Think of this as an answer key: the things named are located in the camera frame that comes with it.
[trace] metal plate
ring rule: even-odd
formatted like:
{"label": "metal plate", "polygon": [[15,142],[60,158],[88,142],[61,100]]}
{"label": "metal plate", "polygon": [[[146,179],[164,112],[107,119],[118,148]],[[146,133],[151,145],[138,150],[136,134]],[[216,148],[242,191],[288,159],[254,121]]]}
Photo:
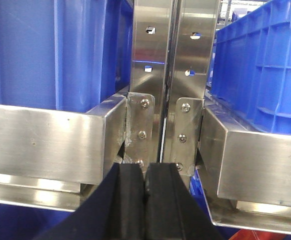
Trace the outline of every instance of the metal plate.
{"label": "metal plate", "polygon": [[127,98],[125,122],[124,161],[138,163],[147,171],[150,162],[156,162],[153,152],[152,129],[155,98],[150,94],[130,92]]}
{"label": "metal plate", "polygon": [[[130,91],[155,98],[152,146],[156,155],[161,142],[166,65],[173,0],[135,0]],[[148,34],[147,27],[155,28]],[[145,66],[152,67],[145,71]]]}
{"label": "metal plate", "polygon": [[175,105],[175,119],[170,163],[178,163],[183,180],[189,182],[195,169],[195,158],[200,133],[204,101],[196,98],[182,97]]}
{"label": "metal plate", "polygon": [[77,182],[56,181],[25,176],[11,176],[0,174],[0,185],[44,189],[66,193],[80,193],[81,184]]}
{"label": "metal plate", "polygon": [[87,114],[0,105],[0,174],[98,184],[124,138],[126,98]]}
{"label": "metal plate", "polygon": [[291,235],[291,211],[283,213],[283,217],[280,215],[261,214],[260,212],[253,213],[235,209],[230,200],[217,197],[212,184],[213,181],[204,165],[199,166],[198,173],[202,187],[204,188],[209,214],[214,225]]}
{"label": "metal plate", "polygon": [[78,193],[0,185],[0,204],[73,212],[84,199]]}
{"label": "metal plate", "polygon": [[219,198],[291,207],[291,135],[248,131],[213,104],[200,142]]}
{"label": "metal plate", "polygon": [[[206,89],[219,0],[180,0],[179,29],[172,70],[163,161],[170,162],[176,104],[179,98],[203,99]],[[192,33],[201,35],[191,39]],[[186,71],[194,71],[186,76]]]}

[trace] bolt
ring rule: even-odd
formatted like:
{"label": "bolt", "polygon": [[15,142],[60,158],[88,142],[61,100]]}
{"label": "bolt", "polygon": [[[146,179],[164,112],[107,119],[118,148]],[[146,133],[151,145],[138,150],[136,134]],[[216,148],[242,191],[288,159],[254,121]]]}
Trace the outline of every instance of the bolt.
{"label": "bolt", "polygon": [[191,106],[189,103],[184,103],[182,104],[181,109],[182,109],[182,112],[188,113],[191,109]]}
{"label": "bolt", "polygon": [[184,134],[180,134],[177,139],[179,140],[180,143],[184,144],[187,141],[187,136]]}
{"label": "bolt", "polygon": [[139,131],[139,133],[137,134],[137,137],[139,139],[146,139],[147,138],[147,133],[145,131]]}
{"label": "bolt", "polygon": [[140,159],[137,160],[135,163],[138,164],[140,168],[143,168],[145,166],[144,161],[142,161]]}
{"label": "bolt", "polygon": [[149,107],[150,101],[144,98],[141,100],[140,104],[143,109],[147,109]]}
{"label": "bolt", "polygon": [[176,169],[180,172],[182,169],[184,168],[184,166],[182,165],[182,163],[178,162],[176,163]]}

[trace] blue crate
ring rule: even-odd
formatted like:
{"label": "blue crate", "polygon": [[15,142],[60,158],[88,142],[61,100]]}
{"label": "blue crate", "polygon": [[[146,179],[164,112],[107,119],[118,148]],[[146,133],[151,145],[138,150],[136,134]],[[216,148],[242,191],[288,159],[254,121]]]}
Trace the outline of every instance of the blue crate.
{"label": "blue crate", "polygon": [[0,104],[86,112],[129,83],[125,0],[0,0]]}
{"label": "blue crate", "polygon": [[0,204],[0,240],[30,240],[71,213]]}
{"label": "blue crate", "polygon": [[256,129],[291,135],[291,0],[217,32],[211,93]]}

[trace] metal rack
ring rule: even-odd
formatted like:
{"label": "metal rack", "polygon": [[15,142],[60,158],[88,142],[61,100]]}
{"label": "metal rack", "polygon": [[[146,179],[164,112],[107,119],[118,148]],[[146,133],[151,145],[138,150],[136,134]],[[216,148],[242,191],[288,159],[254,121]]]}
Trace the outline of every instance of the metal rack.
{"label": "metal rack", "polygon": [[215,225],[291,234],[291,136],[206,94],[219,4],[135,0],[130,92],[86,113],[0,105],[0,203],[74,211],[116,162],[176,163],[188,185],[199,145]]}

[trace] stainless steel frame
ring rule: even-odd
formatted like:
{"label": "stainless steel frame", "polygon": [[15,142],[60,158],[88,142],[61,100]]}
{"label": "stainless steel frame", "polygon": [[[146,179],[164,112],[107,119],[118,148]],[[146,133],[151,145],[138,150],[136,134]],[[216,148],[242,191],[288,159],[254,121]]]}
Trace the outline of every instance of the stainless steel frame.
{"label": "stainless steel frame", "polygon": [[198,170],[218,226],[291,234],[291,135],[262,133],[207,102]]}
{"label": "stainless steel frame", "polygon": [[[180,98],[195,98],[203,101],[207,72],[209,68],[212,45],[219,11],[219,0],[180,0],[178,18],[177,41],[175,46],[175,60],[172,65],[171,87],[169,90],[167,122],[164,139],[164,162],[174,162],[173,154],[177,151],[174,146],[176,140],[175,129],[179,124],[187,126],[192,122],[178,123],[177,107]],[[197,144],[197,131],[191,134],[191,145]],[[191,154],[182,156],[185,165],[193,166],[196,149],[191,148]]]}
{"label": "stainless steel frame", "polygon": [[0,105],[0,203],[75,210],[116,161],[126,104],[115,94],[87,113]]}
{"label": "stainless steel frame", "polygon": [[291,207],[251,203],[247,206],[241,204],[238,210],[234,207],[235,203],[217,196],[212,184],[214,181],[204,164],[198,166],[198,173],[214,225],[291,235]]}
{"label": "stainless steel frame", "polygon": [[[155,98],[152,147],[157,161],[161,145],[165,81],[174,0],[135,0],[133,15],[132,68],[130,91]],[[147,33],[147,28],[155,28]]]}
{"label": "stainless steel frame", "polygon": [[200,144],[219,198],[291,207],[291,135],[247,130],[209,105]]}

